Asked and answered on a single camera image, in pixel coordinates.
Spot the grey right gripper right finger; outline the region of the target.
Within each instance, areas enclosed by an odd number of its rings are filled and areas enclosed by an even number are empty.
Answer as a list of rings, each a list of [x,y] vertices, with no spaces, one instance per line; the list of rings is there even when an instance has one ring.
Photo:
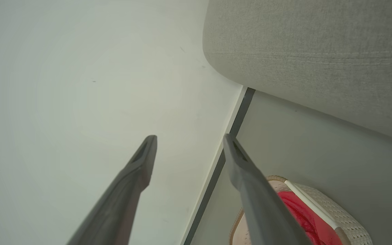
[[[238,140],[225,134],[223,146],[225,165],[232,185],[240,193],[252,244],[310,245],[305,231]]]

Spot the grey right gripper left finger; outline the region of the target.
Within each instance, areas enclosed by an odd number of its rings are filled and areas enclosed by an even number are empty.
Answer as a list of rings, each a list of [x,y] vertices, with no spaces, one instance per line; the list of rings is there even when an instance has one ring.
[[[69,245],[127,245],[141,193],[148,187],[157,155],[157,136],[148,135],[118,173]]]

